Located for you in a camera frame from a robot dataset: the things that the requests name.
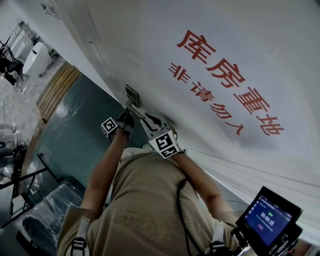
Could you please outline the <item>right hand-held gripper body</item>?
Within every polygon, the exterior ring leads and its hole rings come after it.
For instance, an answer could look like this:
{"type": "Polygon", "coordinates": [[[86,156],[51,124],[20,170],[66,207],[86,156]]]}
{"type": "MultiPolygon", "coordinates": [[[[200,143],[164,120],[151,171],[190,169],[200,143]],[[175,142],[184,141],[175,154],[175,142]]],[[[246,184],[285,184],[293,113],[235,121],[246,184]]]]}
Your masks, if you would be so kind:
{"type": "Polygon", "coordinates": [[[140,122],[148,136],[148,143],[156,152],[164,159],[184,152],[179,147],[175,129],[162,115],[153,112],[146,112],[144,115],[145,118],[140,122]]]}

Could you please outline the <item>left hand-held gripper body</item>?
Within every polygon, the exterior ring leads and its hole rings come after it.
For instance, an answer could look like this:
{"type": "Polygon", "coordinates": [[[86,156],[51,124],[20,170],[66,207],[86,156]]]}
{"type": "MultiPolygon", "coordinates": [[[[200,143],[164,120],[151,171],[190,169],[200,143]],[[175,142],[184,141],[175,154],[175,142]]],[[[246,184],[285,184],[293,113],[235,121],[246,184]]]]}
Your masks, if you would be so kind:
{"type": "Polygon", "coordinates": [[[122,130],[124,135],[129,139],[134,130],[135,121],[131,115],[129,122],[118,122],[117,118],[109,117],[101,124],[101,130],[105,136],[112,142],[118,129],[122,130]]]}

